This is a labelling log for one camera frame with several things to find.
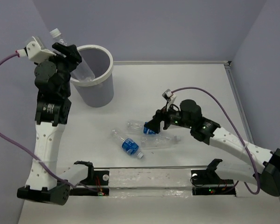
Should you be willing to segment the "blue label bottle front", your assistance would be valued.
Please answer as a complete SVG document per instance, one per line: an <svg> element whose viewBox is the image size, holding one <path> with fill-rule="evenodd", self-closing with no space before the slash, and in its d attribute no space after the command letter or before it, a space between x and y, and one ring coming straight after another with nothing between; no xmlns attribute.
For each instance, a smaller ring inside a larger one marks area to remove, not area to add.
<svg viewBox="0 0 280 224"><path fill-rule="evenodd" d="M142 153L140 146L130 138L126 133L120 129L112 129L111 136L114 142L130 157L142 159L144 154Z"/></svg>

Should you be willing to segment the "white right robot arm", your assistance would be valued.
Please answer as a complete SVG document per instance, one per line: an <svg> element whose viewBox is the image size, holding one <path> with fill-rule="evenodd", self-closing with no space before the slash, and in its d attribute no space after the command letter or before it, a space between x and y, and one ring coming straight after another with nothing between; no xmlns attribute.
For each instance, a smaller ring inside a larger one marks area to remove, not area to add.
<svg viewBox="0 0 280 224"><path fill-rule="evenodd" d="M164 106L158 109L153 118L144 126L160 133L170 125L187 128L190 135L199 142L222 149L245 162L245 165L228 165L221 159L214 159L206 170L205 177L211 183L220 179L259 185L260 189L271 196L280 196L280 149L275 151L258 147L221 127L218 123L205 118L201 107L194 100L186 99L180 103L179 110Z"/></svg>

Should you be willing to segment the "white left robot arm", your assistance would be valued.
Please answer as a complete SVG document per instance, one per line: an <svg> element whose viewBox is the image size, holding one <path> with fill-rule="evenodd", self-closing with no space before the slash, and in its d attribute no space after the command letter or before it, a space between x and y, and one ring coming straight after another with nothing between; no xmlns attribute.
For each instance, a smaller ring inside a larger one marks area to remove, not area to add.
<svg viewBox="0 0 280 224"><path fill-rule="evenodd" d="M55 52L29 44L26 53L36 64L35 86L38 89L35 112L36 141L33 162L25 186L17 197L39 203L64 205L70 190L89 184L94 179L94 167L89 161L76 161L56 175L61 138L70 112L70 74L82 62L76 45L52 45Z"/></svg>

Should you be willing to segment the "blue label bottle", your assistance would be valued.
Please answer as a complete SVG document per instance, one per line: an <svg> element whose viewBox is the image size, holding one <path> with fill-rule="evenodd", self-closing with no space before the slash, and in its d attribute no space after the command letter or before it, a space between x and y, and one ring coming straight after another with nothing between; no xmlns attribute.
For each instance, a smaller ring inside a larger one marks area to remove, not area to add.
<svg viewBox="0 0 280 224"><path fill-rule="evenodd" d="M140 146L130 138L126 133L120 129L112 129L111 136L114 142L130 157L142 159L144 154L142 153Z"/></svg>
<svg viewBox="0 0 280 224"><path fill-rule="evenodd" d="M138 120L128 120L126 123L127 131L131 133L140 133L144 135L155 135L156 133L146 127L144 127L145 122Z"/></svg>

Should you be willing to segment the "clear unlabelled bottle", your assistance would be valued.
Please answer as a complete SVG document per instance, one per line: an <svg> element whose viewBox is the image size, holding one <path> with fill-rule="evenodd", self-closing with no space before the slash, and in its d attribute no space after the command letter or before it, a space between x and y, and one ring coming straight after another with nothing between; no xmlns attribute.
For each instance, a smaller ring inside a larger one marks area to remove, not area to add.
<svg viewBox="0 0 280 224"><path fill-rule="evenodd" d="M71 44L71 42L65 40L62 33L57 28L51 30L50 35L52 36L55 42L59 42L64 46L69 46ZM77 68L72 72L72 74L75 77L75 79L78 80L80 83L88 83L93 81L95 78L93 71L88 66L83 57L82 62L77 66Z"/></svg>

